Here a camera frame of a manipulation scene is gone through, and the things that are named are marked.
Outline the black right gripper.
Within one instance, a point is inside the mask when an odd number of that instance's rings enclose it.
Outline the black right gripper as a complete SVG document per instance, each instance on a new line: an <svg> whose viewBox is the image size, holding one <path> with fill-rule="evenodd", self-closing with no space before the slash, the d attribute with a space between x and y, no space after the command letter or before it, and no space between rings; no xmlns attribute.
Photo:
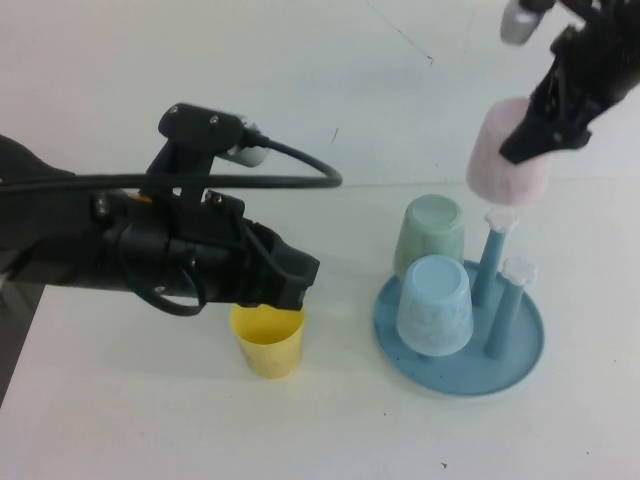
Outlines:
<svg viewBox="0 0 640 480"><path fill-rule="evenodd" d="M639 3L563 1L584 21L552 42L554 61L531 97L499 102L506 138L499 153L519 165L556 151L579 150L589 124L639 84Z"/></svg>

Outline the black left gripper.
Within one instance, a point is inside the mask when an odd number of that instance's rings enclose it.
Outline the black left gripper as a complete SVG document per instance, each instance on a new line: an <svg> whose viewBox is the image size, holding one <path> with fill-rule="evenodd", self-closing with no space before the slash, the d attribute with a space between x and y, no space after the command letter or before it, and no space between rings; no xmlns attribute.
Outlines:
<svg viewBox="0 0 640 480"><path fill-rule="evenodd" d="M121 282L152 306L174 297L195 306L232 303L301 310L306 287L261 278L256 237L287 274L314 284L320 262L282 237L243 217L244 203L211 189L169 189L92 198L106 257Z"/></svg>

